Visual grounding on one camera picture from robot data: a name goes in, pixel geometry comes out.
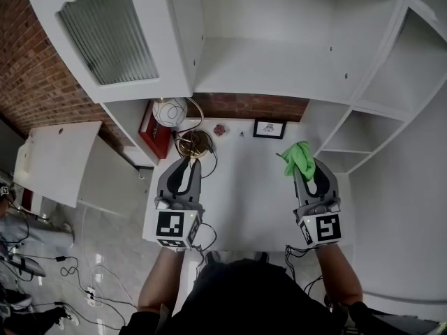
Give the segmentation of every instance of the person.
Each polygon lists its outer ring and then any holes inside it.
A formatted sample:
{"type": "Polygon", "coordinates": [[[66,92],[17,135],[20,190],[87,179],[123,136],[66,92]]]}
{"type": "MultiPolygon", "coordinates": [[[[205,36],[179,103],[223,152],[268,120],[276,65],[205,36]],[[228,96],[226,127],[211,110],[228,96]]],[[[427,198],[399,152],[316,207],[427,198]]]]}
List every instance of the person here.
{"type": "Polygon", "coordinates": [[[79,318],[67,306],[57,306],[43,313],[20,313],[31,305],[31,296],[5,289],[0,284],[0,335],[44,335],[57,324],[64,330],[64,319],[79,325],[79,318]]]}
{"type": "Polygon", "coordinates": [[[26,242],[37,242],[39,244],[51,244],[53,246],[70,248],[74,242],[72,227],[67,223],[62,223],[60,228],[52,224],[46,224],[20,214],[15,209],[14,199],[11,194],[0,196],[0,234],[3,239],[26,238],[26,242]]]}
{"type": "MultiPolygon", "coordinates": [[[[316,249],[330,303],[343,309],[362,301],[360,282],[336,244],[316,249]]],[[[311,299],[285,269],[265,261],[225,265],[206,255],[182,309],[170,316],[179,290],[184,252],[162,248],[120,334],[213,334],[274,331],[341,334],[347,316],[311,299]]]]}

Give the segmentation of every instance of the white ball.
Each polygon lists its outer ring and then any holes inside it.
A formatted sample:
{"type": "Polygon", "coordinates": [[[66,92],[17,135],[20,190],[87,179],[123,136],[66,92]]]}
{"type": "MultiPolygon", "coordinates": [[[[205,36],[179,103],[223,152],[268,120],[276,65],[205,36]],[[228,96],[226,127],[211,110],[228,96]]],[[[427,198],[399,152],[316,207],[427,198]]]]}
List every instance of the white ball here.
{"type": "Polygon", "coordinates": [[[184,121],[188,112],[188,105],[185,98],[163,99],[163,102],[154,101],[152,114],[155,120],[162,126],[172,128],[184,121]]]}

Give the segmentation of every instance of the picture frame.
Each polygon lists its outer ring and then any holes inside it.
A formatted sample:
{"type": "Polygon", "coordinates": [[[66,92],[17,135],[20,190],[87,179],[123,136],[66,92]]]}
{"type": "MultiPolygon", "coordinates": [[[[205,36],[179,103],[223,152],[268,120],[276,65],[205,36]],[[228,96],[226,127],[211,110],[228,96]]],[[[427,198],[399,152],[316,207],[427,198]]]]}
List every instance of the picture frame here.
{"type": "Polygon", "coordinates": [[[275,119],[255,119],[253,137],[282,139],[286,131],[287,121],[275,119]]]}

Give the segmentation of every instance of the white desk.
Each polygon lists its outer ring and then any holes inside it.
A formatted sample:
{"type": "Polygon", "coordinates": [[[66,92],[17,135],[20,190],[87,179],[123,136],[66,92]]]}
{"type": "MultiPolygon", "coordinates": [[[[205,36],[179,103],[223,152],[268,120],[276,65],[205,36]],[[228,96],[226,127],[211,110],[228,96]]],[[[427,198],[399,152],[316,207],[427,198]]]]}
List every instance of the white desk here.
{"type": "MultiPolygon", "coordinates": [[[[186,120],[180,127],[188,128],[196,120],[186,120]]],[[[243,119],[207,119],[200,127],[215,144],[219,162],[214,173],[202,180],[200,203],[206,212],[203,222],[217,232],[212,249],[221,251],[284,251],[286,244],[305,247],[302,233],[295,222],[293,210],[298,208],[293,178],[284,176],[286,163],[275,153],[282,153],[293,143],[312,140],[313,133],[305,124],[288,123],[282,140],[253,137],[254,121],[243,119]],[[212,132],[217,123],[225,124],[229,134],[217,137],[212,132]]],[[[149,239],[154,198],[160,175],[179,158],[172,145],[165,160],[155,167],[149,189],[143,238],[149,239]]],[[[207,153],[200,159],[202,175],[214,166],[214,157],[207,153]]],[[[189,177],[185,172],[184,189],[189,177]]],[[[353,243],[353,213],[349,179],[340,175],[342,198],[343,244],[353,243]]],[[[213,238],[207,227],[199,229],[195,244],[207,246],[213,238]]]]}
{"type": "Polygon", "coordinates": [[[138,171],[99,136],[101,121],[33,128],[19,149],[14,182],[76,207],[129,214],[146,191],[138,171]]]}

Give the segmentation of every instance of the power strip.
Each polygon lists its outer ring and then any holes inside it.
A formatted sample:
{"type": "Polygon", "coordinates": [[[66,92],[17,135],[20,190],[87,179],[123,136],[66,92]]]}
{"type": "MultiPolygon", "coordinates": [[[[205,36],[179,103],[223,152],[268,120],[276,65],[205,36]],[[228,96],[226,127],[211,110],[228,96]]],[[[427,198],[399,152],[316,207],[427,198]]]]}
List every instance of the power strip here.
{"type": "MultiPolygon", "coordinates": [[[[87,290],[93,295],[93,296],[95,296],[96,295],[96,293],[95,293],[95,289],[93,289],[92,287],[87,287],[87,290]]],[[[96,307],[96,300],[94,300],[94,299],[91,299],[90,298],[90,295],[87,295],[87,304],[89,304],[90,306],[92,306],[92,307],[96,307]]]]}

